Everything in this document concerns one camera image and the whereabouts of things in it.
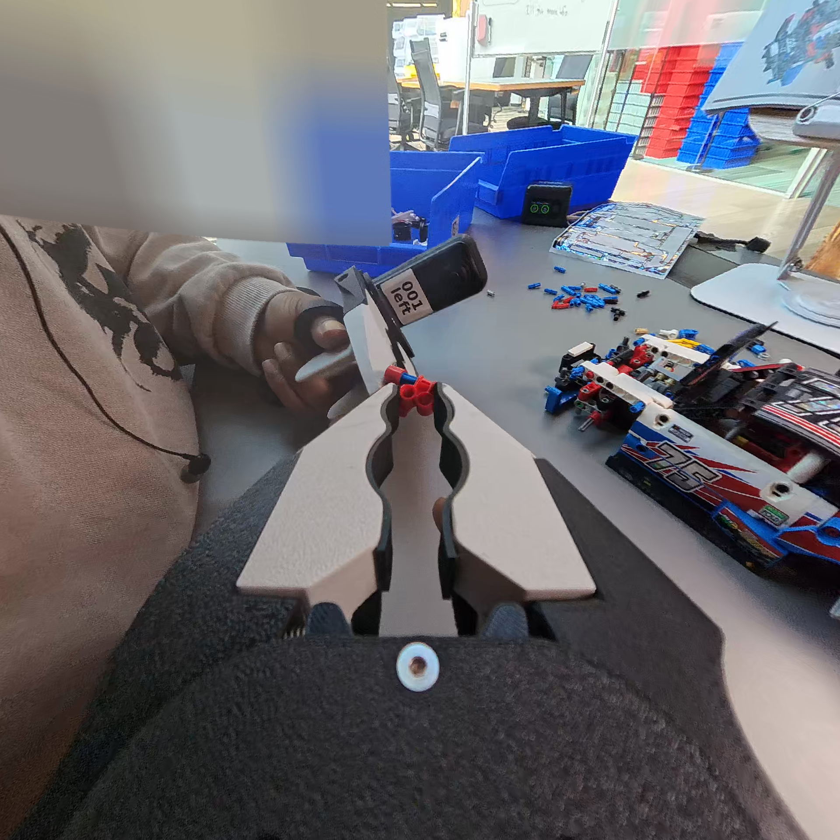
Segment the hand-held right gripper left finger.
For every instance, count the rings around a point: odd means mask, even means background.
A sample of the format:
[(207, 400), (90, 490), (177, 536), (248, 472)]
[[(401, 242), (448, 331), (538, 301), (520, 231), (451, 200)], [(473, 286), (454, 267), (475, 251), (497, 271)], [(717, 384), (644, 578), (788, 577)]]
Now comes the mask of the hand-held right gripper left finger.
[(247, 595), (329, 602), (352, 617), (392, 581), (393, 469), (399, 391), (383, 386), (306, 445), (241, 571)]

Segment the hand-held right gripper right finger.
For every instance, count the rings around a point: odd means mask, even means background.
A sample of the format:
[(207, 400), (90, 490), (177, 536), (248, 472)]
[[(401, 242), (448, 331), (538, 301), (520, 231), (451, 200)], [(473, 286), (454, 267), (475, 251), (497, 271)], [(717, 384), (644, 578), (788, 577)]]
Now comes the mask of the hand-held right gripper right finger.
[(442, 595), (467, 604), (588, 599), (595, 582), (533, 453), (451, 385), (435, 388)]

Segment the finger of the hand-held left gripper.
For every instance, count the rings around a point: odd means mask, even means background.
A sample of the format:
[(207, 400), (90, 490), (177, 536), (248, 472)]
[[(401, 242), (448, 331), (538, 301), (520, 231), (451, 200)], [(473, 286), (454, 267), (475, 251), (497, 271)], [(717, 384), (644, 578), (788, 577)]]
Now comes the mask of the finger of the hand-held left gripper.
[(383, 321), (385, 339), (391, 349), (393, 363), (396, 367), (404, 369), (408, 374), (417, 376), (417, 368), (414, 363), (414, 352), (404, 335), (402, 328), (396, 321)]
[(364, 388), (375, 394), (385, 384), (386, 370), (396, 365), (388, 324), (372, 301), (344, 304), (343, 323)]

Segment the person's left forearm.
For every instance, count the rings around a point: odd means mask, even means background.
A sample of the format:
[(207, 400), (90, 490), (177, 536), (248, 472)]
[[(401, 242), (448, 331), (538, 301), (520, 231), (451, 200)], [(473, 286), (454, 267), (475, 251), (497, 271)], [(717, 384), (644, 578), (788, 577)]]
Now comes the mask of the person's left forearm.
[(178, 361), (207, 357), (259, 373), (257, 332), (276, 303), (274, 343), (288, 341), (308, 301), (278, 270), (247, 264), (203, 238), (120, 232), (108, 246), (127, 286)]

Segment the grey desk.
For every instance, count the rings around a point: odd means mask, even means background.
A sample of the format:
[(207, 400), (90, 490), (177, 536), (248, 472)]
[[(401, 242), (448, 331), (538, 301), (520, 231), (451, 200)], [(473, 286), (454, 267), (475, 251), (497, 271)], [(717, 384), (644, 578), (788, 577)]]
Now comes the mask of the grey desk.
[[(809, 589), (798, 581), (759, 577), (691, 530), (605, 466), (615, 438), (581, 433), (571, 413), (543, 411), (543, 387), (560, 357), (585, 340), (615, 346), (633, 328), (698, 329), (719, 346), (746, 324), (690, 299), (672, 280), (586, 269), (623, 289), (627, 317), (605, 312), (551, 311), (524, 287), (554, 287), (550, 231), (502, 223), (478, 213), (470, 228), (488, 269), (482, 294), (406, 329), (416, 365), (452, 385), (536, 456), (547, 459), (714, 621), (726, 637), (724, 669), (733, 709), (758, 760), (809, 838), (838, 838), (838, 622), (829, 615), (837, 584)], [(651, 290), (639, 300), (636, 294)], [(212, 363), (196, 367), (192, 386), (199, 435), (213, 459), (199, 495), (196, 533), (205, 531), (278, 460), (322, 429), (316, 419), (270, 404), (246, 374)], [(401, 427), (395, 468), (385, 484), (398, 514), (392, 587), (384, 595), (384, 635), (455, 635), (452, 608), (441, 598), (434, 554), (438, 541), (427, 518), (434, 490), (447, 484)]]

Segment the person's left hand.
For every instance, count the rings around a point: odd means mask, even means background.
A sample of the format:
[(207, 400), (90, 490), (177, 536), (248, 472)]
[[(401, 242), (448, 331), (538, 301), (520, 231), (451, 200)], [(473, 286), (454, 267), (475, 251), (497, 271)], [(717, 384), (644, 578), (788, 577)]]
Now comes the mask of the person's left hand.
[(296, 379), (300, 368), (314, 356), (344, 350), (350, 344), (342, 320), (330, 314), (321, 314), (311, 323), (310, 341), (318, 346), (317, 351), (311, 352), (297, 341), (295, 327), (301, 312), (310, 304), (325, 303), (304, 290), (285, 291), (268, 302), (255, 327), (255, 360), (268, 387), (286, 409), (301, 415), (326, 415), (333, 404), (361, 383), (355, 367), (331, 376), (316, 375), (305, 382)]

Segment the blue labelled storage bin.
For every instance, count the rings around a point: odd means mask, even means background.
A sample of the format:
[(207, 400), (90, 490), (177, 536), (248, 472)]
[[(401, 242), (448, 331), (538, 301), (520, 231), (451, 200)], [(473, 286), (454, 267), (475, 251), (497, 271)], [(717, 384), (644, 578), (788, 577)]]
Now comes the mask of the blue labelled storage bin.
[(464, 234), (471, 225), (479, 182), (481, 156), (477, 152), (390, 153), (392, 209), (414, 211), (425, 221), (425, 236), (413, 228), (409, 239), (393, 238), (387, 246), (287, 244), (291, 257), (309, 270), (335, 276), (352, 266), (378, 277)]

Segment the black box with green lights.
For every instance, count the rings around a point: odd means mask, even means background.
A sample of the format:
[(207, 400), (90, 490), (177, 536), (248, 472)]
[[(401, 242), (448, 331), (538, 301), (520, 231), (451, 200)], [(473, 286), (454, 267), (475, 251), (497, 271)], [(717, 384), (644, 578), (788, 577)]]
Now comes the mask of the black box with green lights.
[(567, 182), (533, 182), (525, 190), (520, 221), (530, 226), (567, 228), (573, 185)]

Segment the pile of small brick pins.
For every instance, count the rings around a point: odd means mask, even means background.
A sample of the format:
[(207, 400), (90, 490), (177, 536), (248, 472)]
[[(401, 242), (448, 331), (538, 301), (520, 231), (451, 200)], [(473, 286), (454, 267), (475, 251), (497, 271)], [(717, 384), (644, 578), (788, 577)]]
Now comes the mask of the pile of small brick pins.
[(607, 311), (611, 307), (622, 306), (623, 290), (610, 282), (566, 283), (558, 287), (547, 286), (540, 280), (530, 281), (525, 287), (529, 292), (539, 293), (549, 301), (550, 309), (555, 312), (582, 310), (586, 313)]

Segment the black office chair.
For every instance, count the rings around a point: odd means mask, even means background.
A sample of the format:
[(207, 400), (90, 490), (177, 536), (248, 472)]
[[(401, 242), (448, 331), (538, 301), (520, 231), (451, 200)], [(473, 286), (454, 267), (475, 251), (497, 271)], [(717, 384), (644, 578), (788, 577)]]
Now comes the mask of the black office chair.
[(447, 151), (459, 128), (463, 95), (441, 87), (427, 38), (412, 40), (411, 52), (421, 91), (420, 140), (430, 151)]

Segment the holographic sticker sheet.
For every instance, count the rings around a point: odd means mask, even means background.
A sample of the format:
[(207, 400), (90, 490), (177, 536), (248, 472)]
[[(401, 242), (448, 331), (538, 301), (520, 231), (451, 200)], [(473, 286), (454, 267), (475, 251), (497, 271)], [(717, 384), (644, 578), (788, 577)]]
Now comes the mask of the holographic sticker sheet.
[(650, 203), (606, 202), (575, 215), (550, 252), (664, 279), (704, 218)]

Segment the toy brick race car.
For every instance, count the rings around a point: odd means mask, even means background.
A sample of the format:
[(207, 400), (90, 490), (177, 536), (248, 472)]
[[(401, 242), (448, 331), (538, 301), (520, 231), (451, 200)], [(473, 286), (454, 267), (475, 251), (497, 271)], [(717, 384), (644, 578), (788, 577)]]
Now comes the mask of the toy brick race car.
[(769, 329), (697, 350), (656, 332), (578, 343), (544, 409), (622, 433), (607, 466), (747, 568), (838, 569), (838, 372), (771, 360)]

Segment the long wooden table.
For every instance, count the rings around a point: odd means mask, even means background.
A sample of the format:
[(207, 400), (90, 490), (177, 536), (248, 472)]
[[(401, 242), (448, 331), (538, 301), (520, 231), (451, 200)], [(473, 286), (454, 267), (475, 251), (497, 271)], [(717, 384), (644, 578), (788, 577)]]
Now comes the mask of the long wooden table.
[(584, 78), (493, 78), (489, 80), (441, 80), (437, 79), (441, 88), (453, 88), (459, 90), (470, 89), (482, 93), (501, 95), (510, 93), (530, 100), (528, 109), (528, 121), (526, 125), (533, 127), (538, 125), (539, 102), (543, 98), (553, 96), (561, 97), (561, 106), (565, 106), (571, 91), (579, 90), (585, 84)]

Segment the person's beige hoodie torso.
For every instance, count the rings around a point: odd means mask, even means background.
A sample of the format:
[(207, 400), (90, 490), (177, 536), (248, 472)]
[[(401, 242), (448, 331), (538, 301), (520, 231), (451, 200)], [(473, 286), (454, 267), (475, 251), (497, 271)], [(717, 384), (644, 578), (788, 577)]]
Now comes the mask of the person's beige hoodie torso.
[[(29, 267), (52, 333), (111, 416), (155, 445), (197, 455), (183, 377), (153, 374), (131, 339), (118, 361), (110, 334), (71, 299), (58, 268), (60, 257), (87, 252), (85, 278), (105, 291), (97, 265), (111, 269), (147, 318), (121, 259), (113, 267), (108, 252), (120, 232), (138, 232), (10, 216), (3, 229)], [(182, 374), (193, 361), (177, 360), (162, 340), (156, 363)], [(1, 353), (5, 834), (39, 798), (111, 651), (189, 543), (197, 487), (182, 481), (183, 459), (142, 446), (102, 417), (49, 345), (3, 237)]]

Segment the stack of clear storage boxes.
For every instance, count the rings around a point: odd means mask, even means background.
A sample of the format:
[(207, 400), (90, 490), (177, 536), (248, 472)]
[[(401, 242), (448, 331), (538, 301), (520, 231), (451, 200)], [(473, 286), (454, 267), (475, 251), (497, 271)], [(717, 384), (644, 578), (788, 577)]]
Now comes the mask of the stack of clear storage boxes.
[(466, 58), (467, 17), (422, 15), (392, 22), (392, 57), (397, 74), (413, 63), (412, 44), (428, 42), (435, 65), (458, 64)]

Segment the instruction booklet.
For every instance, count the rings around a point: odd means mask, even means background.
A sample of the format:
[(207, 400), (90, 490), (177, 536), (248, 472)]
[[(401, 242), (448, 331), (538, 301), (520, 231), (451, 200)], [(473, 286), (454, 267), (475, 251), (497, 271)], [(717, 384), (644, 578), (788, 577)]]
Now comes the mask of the instruction booklet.
[(801, 110), (838, 88), (839, 2), (772, 1), (702, 108)]

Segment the black hoodie drawstring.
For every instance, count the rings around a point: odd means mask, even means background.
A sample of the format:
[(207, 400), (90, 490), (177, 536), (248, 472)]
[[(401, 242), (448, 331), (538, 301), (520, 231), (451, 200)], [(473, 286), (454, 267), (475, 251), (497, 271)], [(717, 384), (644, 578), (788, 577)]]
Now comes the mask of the black hoodie drawstring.
[[(89, 383), (67, 357), (67, 354), (61, 348), (56, 337), (51, 331), (46, 320), (46, 314), (39, 296), (39, 290), (37, 289), (29, 267), (26, 264), (25, 259), (22, 257), (19, 248), (12, 240), (10, 234), (4, 229), (2, 230), (2, 237), (5, 239), (7, 246), (17, 259), (19, 268), (23, 273), (23, 277), (28, 285), (30, 296), (35, 305), (39, 326), (49, 342), (49, 345), (58, 354), (61, 362), (68, 369), (68, 372), (78, 380), (80, 385), (90, 396), (90, 399), (101, 416), (112, 427), (116, 428), (119, 432), (128, 436), (142, 446), (165, 455), (171, 455), (183, 459), (185, 461), (185, 465), (182, 468), (182, 481), (187, 484), (197, 482), (211, 466), (212, 461), (208, 455), (204, 453), (197, 455), (185, 454), (153, 444), (121, 425), (101, 404)], [(58, 260), (58, 268), (62, 277), (69, 278), (68, 291), (71, 299), (89, 317), (99, 323), (105, 333), (110, 334), (112, 350), (117, 356), (118, 361), (121, 361), (122, 359), (123, 346), (126, 340), (131, 339), (139, 355), (140, 362), (149, 367), (154, 375), (170, 378), (175, 381), (181, 380), (182, 374), (178, 372), (176, 364), (170, 368), (164, 368), (156, 363), (157, 354), (163, 347), (163, 340), (151, 322), (140, 312), (140, 310), (130, 304), (130, 301), (123, 295), (123, 284), (111, 269), (97, 265), (97, 268), (100, 270), (101, 276), (107, 286), (106, 290), (102, 290), (91, 284), (85, 278), (85, 273), (88, 269), (87, 252), (77, 254), (72, 251), (68, 257), (60, 257)]]

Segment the wall of red blue bins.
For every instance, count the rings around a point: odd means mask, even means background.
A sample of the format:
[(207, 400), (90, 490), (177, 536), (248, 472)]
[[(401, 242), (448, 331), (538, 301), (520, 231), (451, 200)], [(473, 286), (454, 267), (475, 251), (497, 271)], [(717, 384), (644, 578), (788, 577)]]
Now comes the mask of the wall of red blue bins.
[(610, 53), (598, 119), (630, 135), (637, 160), (712, 173), (750, 165), (760, 148), (746, 108), (704, 107), (741, 42), (617, 49)]

